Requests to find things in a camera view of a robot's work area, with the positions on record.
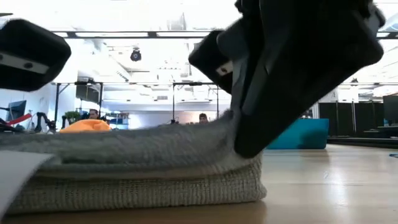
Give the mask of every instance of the black curtain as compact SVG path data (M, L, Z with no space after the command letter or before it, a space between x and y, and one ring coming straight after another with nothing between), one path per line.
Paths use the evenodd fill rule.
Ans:
M355 120L356 132L358 134L363 131L376 128L375 114L372 103L355 103Z
M352 103L338 103L338 135L355 135Z
M337 104L319 103L319 118L329 119L329 136L337 136Z
M382 103L373 103L377 127L384 126L384 105Z

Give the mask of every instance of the white paper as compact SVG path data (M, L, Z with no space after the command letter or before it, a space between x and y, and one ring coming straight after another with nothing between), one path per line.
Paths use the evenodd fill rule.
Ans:
M0 220L24 184L51 158L51 154L0 151Z

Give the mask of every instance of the red object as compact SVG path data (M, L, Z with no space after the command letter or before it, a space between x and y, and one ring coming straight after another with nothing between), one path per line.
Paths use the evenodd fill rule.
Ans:
M31 114L25 114L24 116L21 116L20 118L13 119L12 121L7 122L8 126L11 126L13 124L21 123L23 121L26 121L27 119L31 118Z

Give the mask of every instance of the computer monitor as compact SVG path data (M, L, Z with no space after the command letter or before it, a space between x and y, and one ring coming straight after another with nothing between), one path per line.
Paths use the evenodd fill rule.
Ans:
M12 102L8 104L7 120L12 121L25 115L26 100Z
M398 96L383 96L384 119L398 121Z

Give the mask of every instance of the folded towel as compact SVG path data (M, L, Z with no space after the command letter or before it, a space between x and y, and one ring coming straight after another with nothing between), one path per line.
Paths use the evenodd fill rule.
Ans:
M77 121L60 130L60 133L78 133L82 131L109 131L111 127L103 120L98 119L84 119Z
M0 150L55 154L9 213L238 203L266 195L261 155L233 150L236 116L129 131L0 136Z

